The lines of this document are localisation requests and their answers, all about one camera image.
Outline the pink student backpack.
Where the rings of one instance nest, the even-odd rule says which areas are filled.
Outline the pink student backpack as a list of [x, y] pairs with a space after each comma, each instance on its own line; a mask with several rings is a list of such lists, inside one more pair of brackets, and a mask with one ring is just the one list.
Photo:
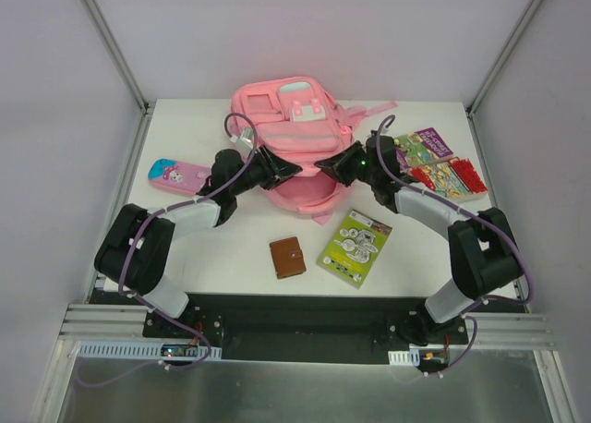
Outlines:
[[239, 135], [254, 126], [258, 144], [303, 171], [267, 192], [279, 208], [327, 223], [335, 208], [351, 193], [321, 172], [314, 162], [345, 151], [355, 142], [362, 121], [389, 111], [396, 102], [367, 107], [344, 107], [312, 77], [292, 77], [247, 84], [238, 89], [226, 135]]

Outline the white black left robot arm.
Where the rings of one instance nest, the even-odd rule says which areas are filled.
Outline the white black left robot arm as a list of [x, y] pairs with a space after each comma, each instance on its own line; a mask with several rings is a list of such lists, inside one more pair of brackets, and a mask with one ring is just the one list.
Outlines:
[[133, 203], [121, 208], [96, 253], [94, 269], [116, 282], [121, 295], [161, 315], [174, 338], [196, 334], [196, 304], [164, 273], [171, 245], [225, 224], [242, 193], [255, 187], [275, 189], [302, 171], [265, 146], [246, 159], [235, 150], [219, 151], [210, 175], [191, 199], [156, 211]]

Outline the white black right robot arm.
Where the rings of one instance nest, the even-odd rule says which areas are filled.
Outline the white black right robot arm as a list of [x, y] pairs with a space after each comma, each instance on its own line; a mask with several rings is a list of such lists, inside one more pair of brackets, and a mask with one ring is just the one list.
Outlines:
[[369, 185], [379, 205], [447, 241], [451, 279], [396, 328], [409, 344], [436, 344], [457, 317], [485, 300], [497, 300], [496, 289], [526, 275], [505, 214], [497, 208], [469, 211], [401, 171], [393, 138], [373, 133], [365, 143], [355, 142], [315, 165], [345, 186]]

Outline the green comic paperback book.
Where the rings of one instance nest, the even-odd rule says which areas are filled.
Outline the green comic paperback book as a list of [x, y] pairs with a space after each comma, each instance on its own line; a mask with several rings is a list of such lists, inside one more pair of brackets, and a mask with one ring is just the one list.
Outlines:
[[392, 228], [351, 210], [320, 253], [321, 269], [359, 289], [385, 246]]

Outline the purple treehouse paperback book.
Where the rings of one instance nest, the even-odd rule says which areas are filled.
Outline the purple treehouse paperback book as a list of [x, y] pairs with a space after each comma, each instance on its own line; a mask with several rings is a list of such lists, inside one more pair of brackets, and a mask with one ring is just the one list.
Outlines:
[[454, 157], [452, 149], [434, 127], [424, 128], [393, 139], [396, 156], [403, 172], [441, 163]]

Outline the red treehouse paperback book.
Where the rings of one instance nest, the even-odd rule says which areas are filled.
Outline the red treehouse paperback book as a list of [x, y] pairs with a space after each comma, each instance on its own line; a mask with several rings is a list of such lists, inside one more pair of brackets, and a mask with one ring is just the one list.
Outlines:
[[425, 164], [408, 174], [438, 195], [455, 202], [479, 199], [488, 194], [488, 187], [469, 159]]

